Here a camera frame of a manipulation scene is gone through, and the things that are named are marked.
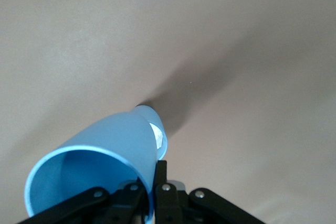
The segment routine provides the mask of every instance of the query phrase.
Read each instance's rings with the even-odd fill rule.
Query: screw
[[[103,192],[102,191],[96,191],[96,192],[94,192],[94,198],[98,198],[98,197],[100,197],[100,196],[102,196],[103,195]]]
[[[204,198],[204,192],[202,192],[202,191],[196,191],[195,192],[195,196],[197,197],[197,198],[200,198],[200,199],[202,199],[202,198]]]
[[[138,188],[139,188],[138,185],[134,184],[134,185],[131,185],[130,190],[131,191],[136,191]]]
[[[164,191],[169,191],[169,190],[170,190],[170,185],[168,185],[168,184],[164,184],[164,185],[162,186],[162,190],[164,190]]]

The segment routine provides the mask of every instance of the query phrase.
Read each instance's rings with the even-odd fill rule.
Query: blue plastic object
[[[162,122],[151,107],[108,116],[37,162],[25,186],[27,212],[31,217],[94,186],[114,193],[122,182],[140,178],[149,196],[150,223],[155,166],[166,150]]]

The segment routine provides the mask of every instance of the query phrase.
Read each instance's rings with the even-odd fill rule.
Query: blue cup
[[[155,167],[166,150],[162,122],[151,107],[110,115],[37,162],[25,185],[27,212],[31,217],[95,186],[112,194],[122,183],[139,178],[149,197],[150,223]]]

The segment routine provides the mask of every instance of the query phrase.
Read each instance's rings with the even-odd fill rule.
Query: screw head
[[[136,191],[138,188],[139,188],[138,185],[131,185],[130,190]]]
[[[164,190],[164,191],[169,191],[169,190],[170,190],[170,185],[168,185],[168,184],[164,184],[164,185],[162,186],[162,190]]]
[[[197,198],[202,199],[202,198],[204,198],[205,194],[204,194],[204,192],[198,190],[198,191],[195,192],[195,196],[196,196]]]
[[[100,191],[100,190],[99,191],[95,191],[94,194],[93,194],[94,198],[98,198],[98,197],[100,197],[102,195],[103,195],[103,192]]]

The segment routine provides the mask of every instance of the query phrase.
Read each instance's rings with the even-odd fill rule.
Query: beige surface
[[[0,216],[32,166],[153,99],[169,178],[266,223],[334,223],[336,0],[0,0]]]

